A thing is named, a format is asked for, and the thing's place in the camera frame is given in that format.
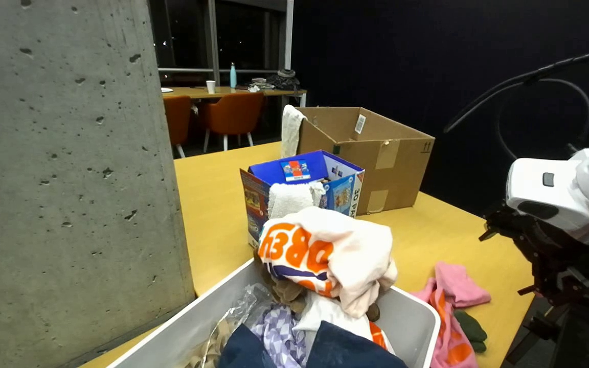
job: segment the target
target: window frame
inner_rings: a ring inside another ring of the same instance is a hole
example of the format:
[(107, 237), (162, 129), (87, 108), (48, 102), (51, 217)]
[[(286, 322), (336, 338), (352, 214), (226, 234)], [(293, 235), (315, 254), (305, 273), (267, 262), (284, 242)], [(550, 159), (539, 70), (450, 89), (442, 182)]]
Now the window frame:
[[(160, 71), (183, 71), (183, 74), (213, 74), (213, 81), (222, 85), (222, 74), (228, 74), (228, 68), (220, 66), (220, 29), (217, 29), (217, 3), (205, 0), (205, 49), (206, 62), (211, 68), (157, 68)], [(278, 43), (278, 70), (293, 68), (293, 34), (294, 34), (294, 0), (228, 0), (233, 4), (256, 6), (264, 10), (284, 13), (284, 22), (280, 24), (280, 43)], [(237, 70), (237, 74), (275, 74), (277, 70)]]

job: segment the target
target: desk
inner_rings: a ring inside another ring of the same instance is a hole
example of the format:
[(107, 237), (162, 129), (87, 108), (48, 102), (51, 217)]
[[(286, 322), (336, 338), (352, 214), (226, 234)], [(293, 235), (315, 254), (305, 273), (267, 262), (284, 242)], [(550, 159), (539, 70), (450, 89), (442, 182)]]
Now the desk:
[[(209, 91), (202, 87), (202, 89), (170, 89), (170, 93), (164, 93), (164, 95), (185, 95), (185, 97), (190, 97), (192, 100), (217, 100), (217, 99), (223, 99), (228, 95), (246, 95), (247, 91), (246, 89), (228, 89), (228, 87), (217, 87), (215, 89), (215, 95), (209, 95)], [(280, 99), (288, 99), (288, 97), (294, 97), (299, 99), (299, 106), (307, 106), (307, 91), (263, 91), (264, 97), (280, 97)]]
[[(278, 154), (278, 143), (271, 143), (174, 162), (196, 293), (209, 290), (250, 260), (237, 171), (275, 159)], [(478, 217), (424, 192), (412, 209), (365, 214), (363, 220), (394, 229), (394, 258), (400, 268), (397, 287), (403, 290), (421, 290), (436, 262), (454, 262), (468, 268), (477, 285), (493, 297), (493, 303), (468, 309), (490, 333), (487, 355), (478, 357), (478, 366), (502, 366), (533, 298), (518, 297), (518, 289), (527, 287), (533, 275), (515, 245), (505, 237), (481, 243), (478, 235), (485, 224)], [(133, 343), (137, 339), (89, 366), (105, 366)]]

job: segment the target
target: clothing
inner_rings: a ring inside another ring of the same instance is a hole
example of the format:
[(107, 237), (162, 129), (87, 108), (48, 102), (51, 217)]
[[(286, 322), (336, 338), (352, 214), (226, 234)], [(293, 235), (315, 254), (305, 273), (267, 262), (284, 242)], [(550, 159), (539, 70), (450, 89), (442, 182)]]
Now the clothing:
[(388, 227), (309, 206), (271, 220), (258, 256), (271, 275), (323, 297), (339, 297), (347, 315), (363, 317), (380, 287), (397, 278), (391, 248)]
[(271, 276), (271, 280), (277, 300), (288, 308), (293, 313), (304, 313), (307, 290), (286, 278)]
[(271, 309), (263, 322), (250, 326), (264, 343), (277, 368), (300, 368), (307, 357), (305, 335), (294, 331), (293, 313), (286, 308)]
[(275, 365), (263, 341), (239, 326), (222, 351), (220, 368), (275, 368)]
[(223, 355), (233, 330), (233, 322), (220, 322), (211, 338), (187, 358), (185, 368), (217, 368), (220, 357)]
[(299, 149), (299, 129), (300, 121), (305, 115), (297, 110), (293, 104), (286, 104), (283, 108), (283, 119), (280, 119), (280, 145), (283, 145), (283, 155), (297, 155)]
[(385, 331), (376, 324), (370, 324), (370, 319), (366, 315), (352, 317), (352, 315), (342, 312), (337, 300), (309, 293), (307, 295), (307, 309), (300, 313), (300, 319), (294, 326), (294, 330), (318, 331), (322, 322), (334, 324), (334, 326), (337, 326), (337, 328), (342, 328), (355, 335), (370, 339), (376, 346), (394, 351), (394, 346), (388, 343)]
[(322, 322), (307, 368), (405, 368), (405, 362), (376, 343)]
[(491, 300), (491, 295), (475, 285), (460, 265), (438, 265), (436, 280), (442, 285), (444, 293), (454, 308), (464, 309), (472, 305), (482, 305)]
[(375, 305), (370, 305), (370, 309), (369, 309), (369, 319), (373, 322), (373, 324), (376, 324), (379, 319), (380, 319), (380, 308), (375, 303)]
[(271, 220), (280, 220), (307, 206), (319, 206), (323, 194), (325, 188), (319, 180), (307, 184), (273, 184), (269, 214)]
[(482, 331), (481, 324), (475, 317), (471, 317), (467, 312), (460, 312), (460, 309), (457, 309), (454, 315), (460, 324), (460, 330), (471, 339), (475, 351), (482, 355), (487, 350), (487, 346), (485, 346), (487, 333)]
[(468, 278), (463, 266), (452, 265), (438, 265), (434, 278), (418, 297), (427, 300), (441, 315), (432, 368), (477, 368), (475, 350), (454, 317), (454, 303), (472, 308), (490, 303), (491, 297)]

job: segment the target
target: blue box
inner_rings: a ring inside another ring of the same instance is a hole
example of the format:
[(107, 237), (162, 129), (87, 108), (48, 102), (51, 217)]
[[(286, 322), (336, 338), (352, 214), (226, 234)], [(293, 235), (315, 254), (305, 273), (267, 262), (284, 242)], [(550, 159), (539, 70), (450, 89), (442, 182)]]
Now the blue box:
[(357, 217), (365, 171), (328, 151), (309, 151), (293, 158), (264, 162), (239, 171), (250, 227), (250, 245), (258, 245), (269, 222), (269, 200), (273, 184), (325, 182), (323, 209)]

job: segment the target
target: open cardboard box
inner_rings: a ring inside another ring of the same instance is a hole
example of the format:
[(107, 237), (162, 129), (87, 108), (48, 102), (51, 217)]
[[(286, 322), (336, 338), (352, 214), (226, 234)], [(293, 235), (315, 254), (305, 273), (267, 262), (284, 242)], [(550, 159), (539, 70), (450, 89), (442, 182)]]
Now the open cardboard box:
[[(264, 276), (250, 260), (115, 361), (113, 368), (183, 368), (187, 358), (209, 339), (217, 322), (242, 298), (244, 289), (256, 283), (264, 283)], [(438, 313), (401, 289), (385, 293), (379, 308), (379, 326), (391, 339), (396, 355), (409, 368), (427, 368), (441, 331)]]
[(309, 151), (250, 166), (247, 171), (239, 171), (239, 176), (246, 194), (250, 245), (256, 248), (263, 227), (269, 222), (273, 184), (325, 180), (328, 192), (322, 206), (357, 217), (365, 171), (328, 151)]
[(325, 149), (366, 171), (358, 214), (413, 206), (434, 137), (363, 106), (299, 108), (299, 154)]

